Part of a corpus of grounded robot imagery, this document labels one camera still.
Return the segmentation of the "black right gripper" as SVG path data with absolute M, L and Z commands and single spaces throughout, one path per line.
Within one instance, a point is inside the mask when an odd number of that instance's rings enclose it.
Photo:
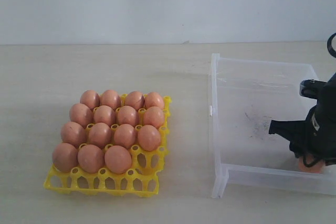
M 317 104 L 312 107 L 305 120 L 271 120 L 269 134 L 277 134 L 290 142 L 289 149 L 295 157 L 302 157 L 304 165 L 315 165 L 324 161 L 335 164 L 335 112 L 325 110 Z M 308 155 L 313 161 L 307 163 Z

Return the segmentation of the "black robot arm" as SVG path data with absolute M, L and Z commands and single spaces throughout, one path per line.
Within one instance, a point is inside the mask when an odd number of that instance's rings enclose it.
M 323 161 L 335 164 L 335 76 L 329 81 L 303 80 L 302 97 L 316 99 L 303 121 L 272 120 L 269 134 L 277 134 L 290 142 L 289 149 L 303 165 L 311 168 Z

